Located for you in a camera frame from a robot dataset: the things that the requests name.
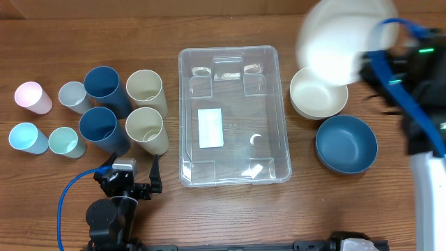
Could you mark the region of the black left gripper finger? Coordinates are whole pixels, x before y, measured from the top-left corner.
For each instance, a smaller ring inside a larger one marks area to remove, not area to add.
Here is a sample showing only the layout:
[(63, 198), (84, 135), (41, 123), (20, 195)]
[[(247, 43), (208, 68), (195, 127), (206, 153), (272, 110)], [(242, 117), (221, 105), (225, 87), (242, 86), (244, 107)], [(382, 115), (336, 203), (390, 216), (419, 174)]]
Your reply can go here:
[(111, 167), (115, 161), (115, 159), (117, 159), (117, 152), (113, 152), (112, 155), (103, 163), (104, 167)]
[(154, 157), (149, 179), (151, 180), (151, 193), (160, 194), (162, 192), (162, 180), (160, 176), (158, 155), (155, 155)]

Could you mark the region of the grey small cup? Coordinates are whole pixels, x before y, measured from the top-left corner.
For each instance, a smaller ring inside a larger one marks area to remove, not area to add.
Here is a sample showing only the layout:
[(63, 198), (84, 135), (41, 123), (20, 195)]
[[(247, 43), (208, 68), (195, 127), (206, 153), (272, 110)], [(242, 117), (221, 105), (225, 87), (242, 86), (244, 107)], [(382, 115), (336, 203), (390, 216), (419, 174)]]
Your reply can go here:
[(81, 82), (64, 84), (59, 91), (59, 102), (78, 114), (84, 114), (93, 108), (93, 102)]

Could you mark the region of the white bowl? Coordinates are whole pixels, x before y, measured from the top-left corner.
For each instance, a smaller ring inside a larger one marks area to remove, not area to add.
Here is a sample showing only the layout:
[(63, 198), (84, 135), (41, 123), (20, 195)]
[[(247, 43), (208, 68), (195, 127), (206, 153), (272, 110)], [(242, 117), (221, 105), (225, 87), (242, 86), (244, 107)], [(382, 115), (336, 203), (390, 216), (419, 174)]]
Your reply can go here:
[(308, 13), (296, 43), (296, 59), (332, 85), (360, 81), (360, 59), (380, 21), (397, 17), (389, 0), (322, 0)]

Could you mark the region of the pink small cup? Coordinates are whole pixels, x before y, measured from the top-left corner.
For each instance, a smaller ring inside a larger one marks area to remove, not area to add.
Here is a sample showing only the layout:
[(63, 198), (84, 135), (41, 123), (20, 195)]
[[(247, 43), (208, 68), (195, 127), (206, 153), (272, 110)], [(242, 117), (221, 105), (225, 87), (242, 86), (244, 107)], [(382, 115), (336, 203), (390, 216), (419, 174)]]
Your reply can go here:
[(37, 114), (46, 114), (52, 109), (52, 100), (37, 82), (25, 82), (15, 91), (15, 102)]

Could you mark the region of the blue bowl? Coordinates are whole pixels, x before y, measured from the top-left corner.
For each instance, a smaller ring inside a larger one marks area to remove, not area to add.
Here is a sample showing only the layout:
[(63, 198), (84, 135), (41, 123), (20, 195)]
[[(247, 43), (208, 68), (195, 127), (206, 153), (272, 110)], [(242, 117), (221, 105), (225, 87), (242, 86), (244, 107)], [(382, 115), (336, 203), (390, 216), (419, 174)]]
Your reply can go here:
[(339, 174), (360, 174), (378, 155), (373, 130), (361, 119), (337, 115), (325, 120), (315, 136), (315, 152), (321, 163)]

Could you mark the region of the cream bowl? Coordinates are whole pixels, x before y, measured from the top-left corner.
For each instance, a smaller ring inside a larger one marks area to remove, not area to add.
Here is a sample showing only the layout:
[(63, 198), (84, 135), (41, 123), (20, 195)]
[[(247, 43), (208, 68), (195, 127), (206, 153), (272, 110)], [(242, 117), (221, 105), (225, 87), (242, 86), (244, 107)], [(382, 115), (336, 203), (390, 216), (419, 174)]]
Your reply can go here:
[(334, 116), (348, 102), (348, 87), (333, 86), (320, 80), (310, 68), (300, 69), (291, 80), (290, 100), (299, 115), (311, 120)]

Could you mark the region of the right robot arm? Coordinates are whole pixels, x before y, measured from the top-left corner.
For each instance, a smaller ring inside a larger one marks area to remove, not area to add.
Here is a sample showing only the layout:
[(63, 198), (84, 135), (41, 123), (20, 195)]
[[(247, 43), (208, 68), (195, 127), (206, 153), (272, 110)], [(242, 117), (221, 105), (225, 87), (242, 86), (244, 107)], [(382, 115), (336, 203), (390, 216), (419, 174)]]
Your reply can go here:
[(415, 186), (417, 250), (445, 249), (445, 35), (408, 27), (415, 44), (400, 56), (381, 47), (377, 26), (360, 77), (397, 107)]

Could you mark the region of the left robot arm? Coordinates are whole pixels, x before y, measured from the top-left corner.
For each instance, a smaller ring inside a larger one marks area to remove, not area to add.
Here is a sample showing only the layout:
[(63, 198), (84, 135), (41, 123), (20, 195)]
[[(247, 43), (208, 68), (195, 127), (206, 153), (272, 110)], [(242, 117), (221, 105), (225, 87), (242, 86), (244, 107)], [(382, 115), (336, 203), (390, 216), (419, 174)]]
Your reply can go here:
[(150, 200), (152, 194), (162, 192), (159, 156), (153, 159), (149, 183), (137, 183), (136, 173), (136, 160), (120, 158), (116, 153), (94, 172), (93, 179), (107, 197), (93, 202), (86, 211), (91, 238), (88, 250), (146, 249), (131, 233), (139, 201)]

